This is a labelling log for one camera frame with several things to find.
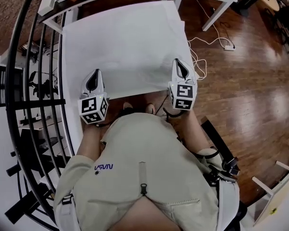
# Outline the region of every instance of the black chair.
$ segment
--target black chair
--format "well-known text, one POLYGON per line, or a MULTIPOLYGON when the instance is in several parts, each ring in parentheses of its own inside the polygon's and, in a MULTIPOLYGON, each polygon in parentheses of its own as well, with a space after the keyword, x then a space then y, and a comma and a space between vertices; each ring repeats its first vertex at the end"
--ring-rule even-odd
POLYGON ((282 43, 289 46, 289 5, 280 8, 274 15, 268 9, 265 12, 271 18, 274 30, 282 37, 282 43))

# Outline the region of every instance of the railing bar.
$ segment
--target railing bar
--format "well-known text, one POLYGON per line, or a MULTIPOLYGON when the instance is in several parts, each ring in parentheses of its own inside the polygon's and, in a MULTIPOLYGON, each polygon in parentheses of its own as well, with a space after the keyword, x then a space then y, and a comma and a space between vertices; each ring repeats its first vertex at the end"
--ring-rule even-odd
POLYGON ((36 216, 32 215, 32 214, 25 214, 27 217, 29 217, 30 219, 32 219, 33 221, 37 222, 39 225, 45 227, 46 229, 50 230, 50 231, 59 231, 57 228, 55 228, 54 226, 42 221, 41 219, 37 218, 36 216))
POLYGON ((28 188, 27 180, 26 180, 25 177, 24 177, 24 182, 25 182, 26 193, 28 194, 29 193, 29 188, 28 188))
MULTIPOLYGON (((61 21, 61 27, 64 27, 64 23, 66 20, 66 13, 63 14, 62 16, 62 21, 61 21)), ((59 36, 59 53, 58 53, 58 78, 59 78, 59 94, 60 94, 60 99, 63 99, 63 87, 62 87, 62 34, 59 36)), ((63 124, 65 127, 66 131, 66 137, 67 137, 67 142, 71 151, 72 156, 75 155, 73 145, 72 145, 72 140, 71 136, 69 134, 68 130, 68 124, 66 120, 66 109, 64 105, 61 105, 61 111, 62 111, 62 120, 63 124)))
POLYGON ((42 211, 42 210, 40 210, 39 208, 37 208, 36 211, 38 211, 38 212, 40 212, 40 213, 42 213, 42 214, 44 214, 44 215, 47 215, 47 213, 46 213, 45 211, 42 211))
POLYGON ((18 187, 19 199, 22 199, 22 198, 23 198, 23 195, 21 194, 19 172, 17 172, 17 187, 18 187))
MULTIPOLYGON (((42 62, 43 62, 43 42, 45 39, 45 32, 46 32, 46 25, 44 24, 43 29, 42 29, 42 34, 40 37, 40 44, 39 44, 38 90, 39 90, 39 100, 40 101, 42 101, 44 98, 44 97, 42 97, 42 93, 43 93, 42 92, 42 62)), ((58 166, 54 160, 53 147, 52 147, 52 143, 51 143, 50 138, 49 138, 44 107, 40 107, 40 116, 41 116, 42 124, 43 124, 43 132, 44 132, 45 139, 46 139, 46 142, 48 145, 48 150, 50 151, 50 156, 52 158, 54 168, 56 169, 58 176, 61 176, 60 170, 59 170, 59 168, 58 168, 58 166)))

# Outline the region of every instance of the chair leg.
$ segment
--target chair leg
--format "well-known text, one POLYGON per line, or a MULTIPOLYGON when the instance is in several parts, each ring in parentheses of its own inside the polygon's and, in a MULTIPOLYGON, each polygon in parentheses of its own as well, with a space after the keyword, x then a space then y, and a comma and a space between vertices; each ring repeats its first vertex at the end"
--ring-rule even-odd
POLYGON ((268 194, 271 196, 274 195, 274 192, 272 191, 271 188, 269 188, 267 185, 265 185, 262 181, 257 179, 256 177, 251 178, 258 186, 260 186, 263 190, 265 190, 268 194))
POLYGON ((285 41, 282 38, 282 45, 288 44, 289 46, 289 36, 287 35, 286 31, 282 28, 281 29, 281 37, 285 37, 285 41))
POLYGON ((282 162, 276 161, 276 164, 277 164, 278 166, 283 167, 283 168, 286 169, 286 170, 289 170, 289 166, 286 165, 286 164, 283 164, 282 162))

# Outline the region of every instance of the backpack strap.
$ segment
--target backpack strap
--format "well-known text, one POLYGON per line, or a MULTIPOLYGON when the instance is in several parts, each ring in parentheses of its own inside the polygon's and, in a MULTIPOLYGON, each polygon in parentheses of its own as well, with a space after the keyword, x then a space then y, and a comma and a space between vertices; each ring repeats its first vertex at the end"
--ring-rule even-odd
POLYGON ((216 231, 224 231, 236 217, 240 203, 239 186, 235 182, 219 181, 219 212, 216 231))
POLYGON ((81 231, 72 193, 62 199, 56 208, 54 217, 60 231, 81 231))

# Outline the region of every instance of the beige shirt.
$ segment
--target beige shirt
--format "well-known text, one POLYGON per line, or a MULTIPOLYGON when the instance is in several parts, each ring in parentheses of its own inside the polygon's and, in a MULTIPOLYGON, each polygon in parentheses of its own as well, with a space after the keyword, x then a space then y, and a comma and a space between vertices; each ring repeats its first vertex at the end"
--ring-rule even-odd
POLYGON ((150 114, 127 115, 103 141, 96 162, 79 155, 70 159, 55 196, 54 209, 73 190, 82 231, 111 228, 142 196, 141 184, 182 230, 216 229, 218 200, 202 175, 206 167, 177 140, 170 124, 150 114))

